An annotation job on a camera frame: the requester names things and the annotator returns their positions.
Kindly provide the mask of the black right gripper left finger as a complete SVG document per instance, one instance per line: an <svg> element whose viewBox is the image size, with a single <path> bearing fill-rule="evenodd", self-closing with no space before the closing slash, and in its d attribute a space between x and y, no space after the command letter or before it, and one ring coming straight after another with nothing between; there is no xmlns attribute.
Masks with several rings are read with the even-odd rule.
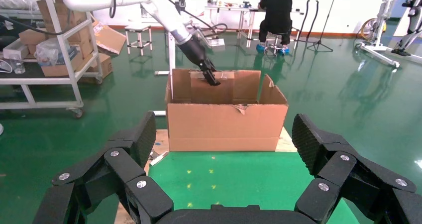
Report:
<svg viewBox="0 0 422 224"><path fill-rule="evenodd" d="M138 125L113 134L98 153L58 173L46 191L35 224L85 224L109 196L116 195L137 224L155 224L174 203L147 176L156 140L156 120L147 112Z"/></svg>

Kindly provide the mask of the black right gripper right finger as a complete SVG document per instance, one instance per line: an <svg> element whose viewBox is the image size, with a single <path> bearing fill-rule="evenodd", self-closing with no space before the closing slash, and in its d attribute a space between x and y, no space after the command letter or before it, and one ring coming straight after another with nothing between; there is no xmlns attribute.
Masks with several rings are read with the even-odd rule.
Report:
<svg viewBox="0 0 422 224"><path fill-rule="evenodd" d="M375 224L419 224L422 198L409 179L361 156L339 134L319 129L299 113L292 142L313 180L295 211L324 224L342 199Z"/></svg>

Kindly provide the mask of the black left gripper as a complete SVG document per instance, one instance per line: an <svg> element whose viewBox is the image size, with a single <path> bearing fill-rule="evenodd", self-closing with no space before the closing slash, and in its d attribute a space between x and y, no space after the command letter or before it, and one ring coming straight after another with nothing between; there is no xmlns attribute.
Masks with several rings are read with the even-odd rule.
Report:
<svg viewBox="0 0 422 224"><path fill-rule="evenodd" d="M206 55L205 48L201 45L199 39L190 35L189 38L183 42L177 43L179 49L193 64L197 65L205 78L211 86L218 86L220 82L215 78L213 72L216 71L214 64Z"/></svg>

